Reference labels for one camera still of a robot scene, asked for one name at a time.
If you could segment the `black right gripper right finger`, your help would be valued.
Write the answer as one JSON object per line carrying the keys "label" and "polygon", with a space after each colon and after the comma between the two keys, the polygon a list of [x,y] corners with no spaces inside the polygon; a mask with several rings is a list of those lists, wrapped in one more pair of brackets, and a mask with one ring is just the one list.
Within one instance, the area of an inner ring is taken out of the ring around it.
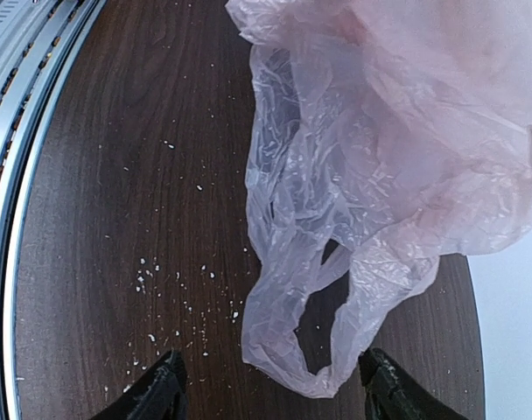
{"label": "black right gripper right finger", "polygon": [[366,419],[466,419],[432,396],[380,348],[370,347],[358,362]]}

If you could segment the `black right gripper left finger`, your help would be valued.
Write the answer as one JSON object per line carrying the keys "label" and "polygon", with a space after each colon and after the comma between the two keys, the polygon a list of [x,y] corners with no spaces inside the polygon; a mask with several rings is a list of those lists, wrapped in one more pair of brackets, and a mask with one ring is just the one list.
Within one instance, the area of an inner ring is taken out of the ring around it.
{"label": "black right gripper left finger", "polygon": [[187,419],[187,372],[182,353],[170,350],[93,420]]}

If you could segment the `pink plastic trash bag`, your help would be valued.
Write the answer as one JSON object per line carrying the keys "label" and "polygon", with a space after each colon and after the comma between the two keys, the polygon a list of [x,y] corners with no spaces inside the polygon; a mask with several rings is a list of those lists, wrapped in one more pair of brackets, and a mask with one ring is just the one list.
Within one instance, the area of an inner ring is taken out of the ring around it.
{"label": "pink plastic trash bag", "polygon": [[230,1],[262,265],[243,360],[331,398],[449,254],[532,228],[532,1]]}

